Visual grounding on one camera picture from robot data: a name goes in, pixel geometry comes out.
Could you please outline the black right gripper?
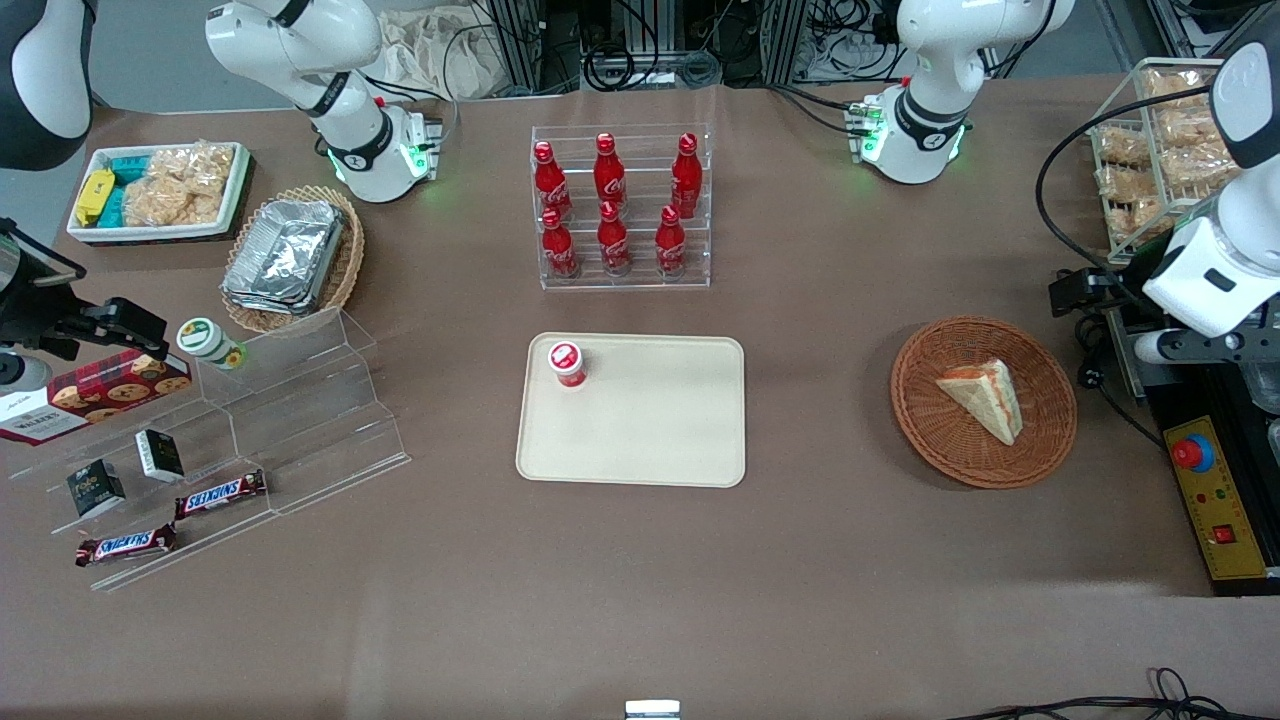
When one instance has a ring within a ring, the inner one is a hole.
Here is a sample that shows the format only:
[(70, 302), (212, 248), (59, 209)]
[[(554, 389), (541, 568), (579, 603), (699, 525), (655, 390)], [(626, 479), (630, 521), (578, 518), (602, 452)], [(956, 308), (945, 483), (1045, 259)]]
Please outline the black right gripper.
[(81, 342), (168, 354), (166, 322), (128, 299), (88, 305), (68, 283), (41, 284), (56, 273), (29, 252), (29, 237), (15, 222), (3, 222), (1, 346), (78, 357)]

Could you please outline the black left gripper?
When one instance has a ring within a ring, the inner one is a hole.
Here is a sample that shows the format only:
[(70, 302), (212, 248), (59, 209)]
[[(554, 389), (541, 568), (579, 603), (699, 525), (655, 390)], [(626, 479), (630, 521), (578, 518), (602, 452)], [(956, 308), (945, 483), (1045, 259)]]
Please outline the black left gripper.
[(1147, 296), (1140, 283), (1129, 281), (1125, 272), (1060, 269), (1050, 284), (1051, 315), (1061, 318), (1082, 310), (1085, 314), (1117, 310), (1124, 323), (1143, 323), (1147, 322)]

